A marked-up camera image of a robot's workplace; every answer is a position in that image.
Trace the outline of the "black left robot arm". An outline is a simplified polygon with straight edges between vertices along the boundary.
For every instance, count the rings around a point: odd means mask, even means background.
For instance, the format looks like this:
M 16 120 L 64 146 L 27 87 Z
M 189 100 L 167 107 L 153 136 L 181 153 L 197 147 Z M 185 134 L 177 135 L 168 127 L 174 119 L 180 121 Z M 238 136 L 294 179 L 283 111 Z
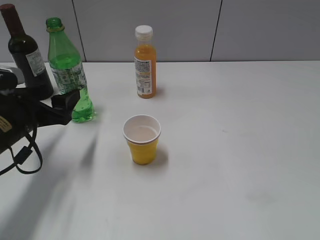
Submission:
M 0 152 L 37 127 L 53 125 L 53 109 L 37 100 L 25 87 L 0 89 Z

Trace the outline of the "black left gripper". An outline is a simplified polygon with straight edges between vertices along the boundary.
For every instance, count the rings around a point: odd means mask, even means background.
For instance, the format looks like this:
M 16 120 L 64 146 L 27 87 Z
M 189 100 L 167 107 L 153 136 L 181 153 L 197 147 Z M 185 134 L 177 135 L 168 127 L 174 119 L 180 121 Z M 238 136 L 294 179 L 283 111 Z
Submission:
M 80 100 L 80 91 L 54 95 L 51 106 L 39 101 L 27 88 L 0 88 L 0 139 L 20 140 L 38 127 L 67 125 Z

